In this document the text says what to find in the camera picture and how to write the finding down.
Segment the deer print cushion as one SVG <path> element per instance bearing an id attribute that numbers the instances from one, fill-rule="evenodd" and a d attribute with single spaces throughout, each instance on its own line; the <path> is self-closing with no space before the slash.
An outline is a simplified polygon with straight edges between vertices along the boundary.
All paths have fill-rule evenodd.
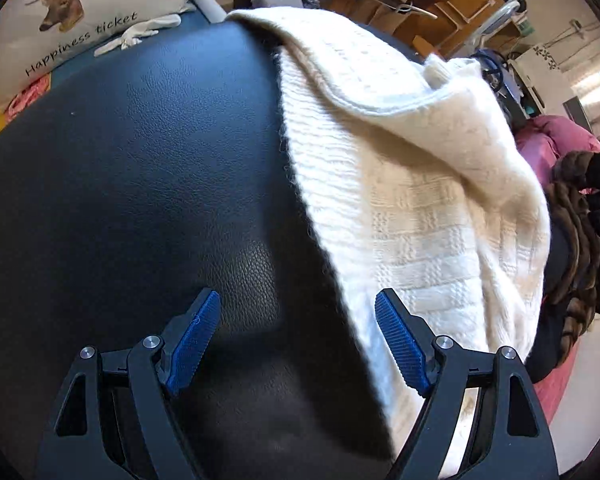
<path id="1" fill-rule="evenodd" d="M 0 113 L 29 84 L 132 25 L 188 0 L 7 0 L 0 11 Z"/>

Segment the brown fur garment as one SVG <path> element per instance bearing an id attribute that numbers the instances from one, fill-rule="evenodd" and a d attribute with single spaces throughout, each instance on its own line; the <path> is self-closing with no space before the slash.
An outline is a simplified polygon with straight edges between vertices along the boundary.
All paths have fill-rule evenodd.
<path id="1" fill-rule="evenodd" d="M 600 314 L 600 153 L 572 151 L 544 188 L 550 254 L 538 330 L 526 369 L 540 382 L 564 364 Z"/>

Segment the cream knitted sweater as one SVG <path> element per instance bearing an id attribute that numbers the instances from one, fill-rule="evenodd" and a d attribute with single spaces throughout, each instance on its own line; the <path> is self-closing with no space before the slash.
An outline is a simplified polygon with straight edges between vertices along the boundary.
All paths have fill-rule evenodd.
<path id="1" fill-rule="evenodd" d="M 498 101 L 470 58 L 417 63 L 326 10 L 236 10 L 280 42 L 294 183 L 335 272 L 391 442 L 422 399 L 374 315 L 393 289 L 432 330 L 470 350 L 528 356 L 538 328 L 550 217 Z"/>

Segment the pink down jacket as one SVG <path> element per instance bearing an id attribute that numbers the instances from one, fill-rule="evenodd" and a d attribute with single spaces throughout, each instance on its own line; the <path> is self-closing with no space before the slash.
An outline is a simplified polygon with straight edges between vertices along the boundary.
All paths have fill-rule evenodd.
<path id="1" fill-rule="evenodd" d="M 538 330 L 524 366 L 553 419 L 579 341 L 600 314 L 600 141 L 564 116 L 542 115 L 528 120 L 515 142 L 550 213 Z"/>

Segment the black leather ottoman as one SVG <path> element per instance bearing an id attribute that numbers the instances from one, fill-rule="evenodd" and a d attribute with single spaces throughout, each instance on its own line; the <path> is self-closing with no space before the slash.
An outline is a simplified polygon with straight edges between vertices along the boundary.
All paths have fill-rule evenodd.
<path id="1" fill-rule="evenodd" d="M 279 42 L 186 22 L 0 133 L 0 479 L 33 476 L 79 351 L 221 319 L 172 404 L 207 479 L 381 479 L 392 444 L 283 137 Z"/>

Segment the white glove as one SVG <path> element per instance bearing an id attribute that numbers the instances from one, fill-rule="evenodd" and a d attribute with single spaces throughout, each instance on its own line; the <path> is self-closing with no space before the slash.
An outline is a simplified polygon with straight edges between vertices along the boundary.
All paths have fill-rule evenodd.
<path id="1" fill-rule="evenodd" d="M 160 30 L 175 28 L 181 25 L 182 19 L 178 14 L 168 14 L 140 22 L 129 27 L 114 40 L 103 44 L 94 51 L 94 57 L 105 55 L 111 51 L 126 50 L 140 44 L 144 39 L 158 35 Z"/>

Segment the wooden desk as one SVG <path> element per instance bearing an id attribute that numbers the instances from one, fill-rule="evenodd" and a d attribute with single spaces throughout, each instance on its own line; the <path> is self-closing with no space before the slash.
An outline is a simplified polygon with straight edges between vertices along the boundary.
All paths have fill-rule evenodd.
<path id="1" fill-rule="evenodd" d="M 444 58 L 471 55 L 506 14 L 504 0 L 332 0 L 329 9 Z"/>

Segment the pink patterned cloth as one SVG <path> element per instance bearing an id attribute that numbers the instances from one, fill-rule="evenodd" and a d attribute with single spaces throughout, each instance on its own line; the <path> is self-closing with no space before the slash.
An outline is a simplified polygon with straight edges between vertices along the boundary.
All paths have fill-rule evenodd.
<path id="1" fill-rule="evenodd" d="M 19 92 L 9 103 L 5 110 L 6 122 L 12 122 L 27 107 L 32 105 L 41 96 L 50 91 L 52 75 L 47 74 L 33 81 L 30 86 Z"/>

